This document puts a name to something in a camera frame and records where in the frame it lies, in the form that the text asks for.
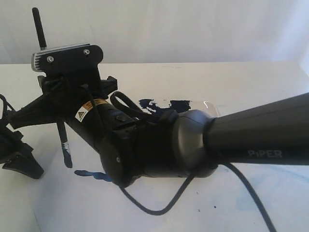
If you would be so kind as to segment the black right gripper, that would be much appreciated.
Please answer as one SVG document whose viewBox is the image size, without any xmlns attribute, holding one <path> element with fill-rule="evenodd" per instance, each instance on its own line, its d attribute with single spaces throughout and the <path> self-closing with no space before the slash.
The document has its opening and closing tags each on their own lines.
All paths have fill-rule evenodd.
<svg viewBox="0 0 309 232">
<path fill-rule="evenodd" d="M 118 90 L 117 79 L 96 76 L 77 82 L 64 76 L 41 77 L 41 88 L 41 96 L 9 113 L 14 129 L 63 121 L 89 145 L 109 141 L 115 107 L 107 99 Z"/>
</svg>

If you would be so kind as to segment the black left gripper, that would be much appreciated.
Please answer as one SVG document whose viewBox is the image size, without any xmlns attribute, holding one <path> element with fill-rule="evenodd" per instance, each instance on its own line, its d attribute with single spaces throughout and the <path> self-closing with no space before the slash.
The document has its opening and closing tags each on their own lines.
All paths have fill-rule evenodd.
<svg viewBox="0 0 309 232">
<path fill-rule="evenodd" d="M 40 179 L 43 168 L 32 155 L 32 147 L 22 142 L 23 134 L 19 131 L 0 133 L 0 163 L 3 169 L 15 171 L 32 179 Z"/>
</svg>

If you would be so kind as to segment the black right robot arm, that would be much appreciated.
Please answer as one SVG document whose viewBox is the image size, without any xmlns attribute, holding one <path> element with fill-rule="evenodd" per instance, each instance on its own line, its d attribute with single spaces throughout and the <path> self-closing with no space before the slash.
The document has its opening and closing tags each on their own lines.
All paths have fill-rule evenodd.
<svg viewBox="0 0 309 232">
<path fill-rule="evenodd" d="M 11 126 L 66 122 L 123 188 L 141 176 L 205 177 L 223 161 L 309 162 L 308 94 L 221 117 L 173 109 L 157 117 L 119 92 L 113 77 L 41 77 L 39 82 L 43 94 L 10 113 Z"/>
</svg>

